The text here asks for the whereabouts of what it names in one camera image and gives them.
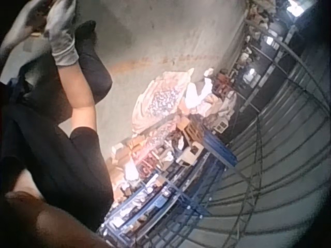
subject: red stain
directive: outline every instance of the red stain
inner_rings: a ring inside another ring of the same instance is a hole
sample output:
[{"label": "red stain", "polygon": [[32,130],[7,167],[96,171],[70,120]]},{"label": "red stain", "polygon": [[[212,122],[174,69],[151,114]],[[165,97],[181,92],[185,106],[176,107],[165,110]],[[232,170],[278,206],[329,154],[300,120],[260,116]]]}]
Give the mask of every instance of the red stain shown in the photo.
[{"label": "red stain", "polygon": [[211,55],[180,55],[178,57],[168,58],[164,57],[161,58],[158,62],[151,60],[148,57],[143,57],[138,60],[128,60],[122,63],[115,64],[109,67],[109,71],[111,74],[122,74],[128,71],[132,71],[135,69],[141,69],[145,67],[151,66],[153,63],[158,63],[161,65],[171,63],[173,61],[180,61],[180,62],[193,62],[197,60],[220,60],[220,56],[211,56]]}]

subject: gray work glove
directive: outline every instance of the gray work glove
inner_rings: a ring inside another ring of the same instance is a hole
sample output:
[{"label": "gray work glove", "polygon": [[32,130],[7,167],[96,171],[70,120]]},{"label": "gray work glove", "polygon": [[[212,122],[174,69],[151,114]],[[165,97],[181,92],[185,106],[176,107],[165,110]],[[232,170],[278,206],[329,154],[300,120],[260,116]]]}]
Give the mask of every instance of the gray work glove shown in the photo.
[{"label": "gray work glove", "polygon": [[48,2],[49,0],[32,0],[28,2],[16,17],[1,45],[1,49],[13,49],[37,28],[45,25],[46,20],[40,12],[47,8]]},{"label": "gray work glove", "polygon": [[74,47],[72,24],[75,7],[76,0],[57,0],[47,16],[45,36],[49,39],[58,66],[73,65],[79,58]]}]

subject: concrete floor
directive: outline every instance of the concrete floor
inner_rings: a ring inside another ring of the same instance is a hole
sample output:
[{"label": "concrete floor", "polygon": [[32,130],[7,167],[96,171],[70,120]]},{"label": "concrete floor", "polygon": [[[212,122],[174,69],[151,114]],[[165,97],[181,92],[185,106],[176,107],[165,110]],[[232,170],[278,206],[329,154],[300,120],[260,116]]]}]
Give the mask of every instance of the concrete floor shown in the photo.
[{"label": "concrete floor", "polygon": [[[97,105],[102,153],[131,135],[132,110],[139,94],[164,71],[195,68],[197,82],[209,67],[229,67],[238,52],[244,0],[84,0],[79,21],[97,21],[97,53],[113,78],[113,88]],[[32,52],[40,49],[34,42]],[[31,56],[17,48],[2,79]],[[69,130],[70,121],[60,125]]]}]

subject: blue shelving unit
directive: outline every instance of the blue shelving unit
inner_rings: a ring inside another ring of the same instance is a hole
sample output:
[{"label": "blue shelving unit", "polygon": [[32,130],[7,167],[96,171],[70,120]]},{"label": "blue shelving unit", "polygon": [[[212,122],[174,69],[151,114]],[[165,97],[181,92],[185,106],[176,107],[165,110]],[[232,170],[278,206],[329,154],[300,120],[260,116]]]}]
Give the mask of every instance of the blue shelving unit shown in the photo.
[{"label": "blue shelving unit", "polygon": [[[147,191],[146,185],[142,183],[140,188],[126,201],[110,211],[99,230],[100,234],[106,240],[109,239],[110,243],[115,240],[116,247],[132,247],[135,243],[144,245],[153,237],[157,242],[163,240],[166,244],[165,247],[168,247],[171,239],[166,239],[166,236],[169,236],[170,231],[173,237],[176,237],[180,232],[180,227],[186,225],[190,220],[198,221],[200,218],[210,215],[206,207],[208,199],[215,190],[213,189],[216,185],[215,182],[221,178],[225,163],[235,166],[237,160],[226,146],[217,142],[211,133],[207,133],[205,137],[204,142],[207,143],[207,147],[212,147],[212,153],[205,149],[197,162],[189,167],[173,163],[169,167],[171,172],[169,169],[166,172],[156,169],[151,177],[156,174],[162,176],[165,180],[162,187],[150,193],[143,206],[129,218],[124,219],[123,223],[117,227],[112,225],[110,222],[119,216],[121,211]],[[135,232],[130,232],[130,226],[144,215],[148,215],[147,220]],[[173,230],[169,227],[161,235],[158,228],[154,228],[160,220],[172,221],[177,228]]]}]

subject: person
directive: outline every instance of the person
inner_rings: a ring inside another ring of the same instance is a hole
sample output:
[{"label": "person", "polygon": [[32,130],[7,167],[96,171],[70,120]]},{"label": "person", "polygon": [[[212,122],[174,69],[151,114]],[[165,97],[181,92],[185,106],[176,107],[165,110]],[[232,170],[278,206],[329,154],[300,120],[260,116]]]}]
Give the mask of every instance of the person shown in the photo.
[{"label": "person", "polygon": [[[31,0],[19,13],[0,47],[0,75],[12,49],[40,27],[36,13],[45,4]],[[35,88],[25,81],[27,66],[17,79],[0,83],[1,247],[107,245],[93,233],[113,203],[95,103],[112,80],[94,50],[95,22],[73,31],[75,8],[76,0],[56,0],[47,15],[44,35],[54,64],[49,69],[56,71],[48,70]],[[66,99],[57,97],[59,89]],[[70,116],[68,137],[58,123]]]}]

